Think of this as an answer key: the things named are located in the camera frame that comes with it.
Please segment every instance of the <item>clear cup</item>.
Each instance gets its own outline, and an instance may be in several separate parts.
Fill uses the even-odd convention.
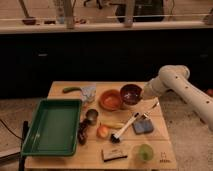
[[[60,24],[64,24],[65,21],[65,12],[64,12],[64,4],[62,0],[53,0],[56,10],[56,20]]]

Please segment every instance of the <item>bowl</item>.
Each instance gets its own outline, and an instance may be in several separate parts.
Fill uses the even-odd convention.
[[[120,90],[121,99],[127,105],[136,105],[141,100],[141,91],[136,84],[126,84]]]
[[[103,92],[99,99],[100,106],[109,111],[119,110],[122,103],[120,92],[115,89]]]

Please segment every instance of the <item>orange bowl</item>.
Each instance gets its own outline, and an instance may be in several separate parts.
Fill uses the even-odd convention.
[[[118,110],[122,106],[120,92],[115,89],[107,90],[102,93],[99,104],[102,108],[110,111]]]

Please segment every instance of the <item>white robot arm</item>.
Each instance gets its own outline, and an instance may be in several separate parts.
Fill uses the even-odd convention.
[[[183,65],[163,66],[158,76],[150,80],[143,88],[142,99],[161,96],[169,89],[174,90],[183,100],[190,104],[199,117],[213,131],[213,98],[188,82],[190,71]]]

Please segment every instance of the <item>green plastic tray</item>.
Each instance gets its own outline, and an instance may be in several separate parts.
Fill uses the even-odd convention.
[[[76,150],[81,100],[41,100],[22,156],[72,156]]]

